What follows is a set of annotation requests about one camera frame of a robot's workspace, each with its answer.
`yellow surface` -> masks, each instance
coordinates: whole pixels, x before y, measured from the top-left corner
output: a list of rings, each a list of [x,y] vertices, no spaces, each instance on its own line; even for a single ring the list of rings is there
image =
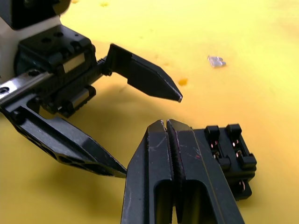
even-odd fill
[[[299,3],[294,0],[81,0],[62,17],[104,56],[114,42],[160,65],[181,104],[150,98],[124,78],[101,78],[69,121],[127,166],[146,127],[174,118],[194,128],[240,123],[257,158],[246,223],[299,220]],[[213,69],[207,56],[220,56]],[[51,159],[1,116],[2,224],[119,224],[124,180]]]

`scratch mark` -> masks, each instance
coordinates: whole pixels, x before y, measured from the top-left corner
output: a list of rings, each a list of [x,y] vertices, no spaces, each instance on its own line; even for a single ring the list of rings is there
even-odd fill
[[[128,206],[126,207],[126,210],[125,210],[125,217],[124,217],[125,222],[127,222],[127,220],[128,220],[130,206],[131,206],[131,196],[132,196],[131,189],[128,188],[127,191],[129,191],[129,202],[128,202]]]
[[[159,144],[157,144],[156,146],[154,146],[154,147],[149,147],[149,151],[155,151],[156,150],[156,148],[158,148],[164,141],[166,140],[166,137],[164,137],[160,142],[159,142]]]
[[[193,158],[193,155],[190,155],[189,153],[187,153],[187,155]]]
[[[165,139],[166,139],[166,137],[164,137],[155,148],[159,147],[165,141]]]
[[[196,151],[196,153],[197,153],[198,155],[201,155],[200,150],[199,150],[198,148],[193,147],[193,149]]]

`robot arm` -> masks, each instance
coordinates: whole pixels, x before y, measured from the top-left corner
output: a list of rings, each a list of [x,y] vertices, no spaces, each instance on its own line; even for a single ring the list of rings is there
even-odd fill
[[[158,66],[111,44],[97,61],[91,41],[60,23],[70,0],[0,2],[0,111],[16,130],[51,157],[99,175],[125,177],[126,169],[103,147],[61,118],[68,118],[96,94],[91,86],[116,72],[128,84],[160,98],[182,100]]]

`black plastic housing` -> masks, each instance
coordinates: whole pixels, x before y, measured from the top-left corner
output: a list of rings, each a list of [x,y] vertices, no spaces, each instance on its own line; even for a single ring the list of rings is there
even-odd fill
[[[84,61],[73,69],[66,70],[64,65],[78,56],[82,56]],[[88,86],[89,77],[98,73],[97,69],[93,69],[96,65],[95,47],[90,39],[63,25],[58,25],[19,43],[15,72],[19,75],[35,69],[55,74],[36,90],[43,108],[55,114],[61,106],[64,107],[66,101]],[[89,71],[91,76],[82,76],[86,71]],[[65,117],[74,112],[75,110],[67,112],[66,108],[61,111]]]
[[[19,30],[64,13],[71,0],[1,0],[0,17]]]
[[[203,144],[209,145],[235,199],[238,201],[251,196],[248,183],[255,176],[257,162],[245,144],[240,125],[233,124],[225,128],[207,126],[194,132],[197,138],[202,139]]]

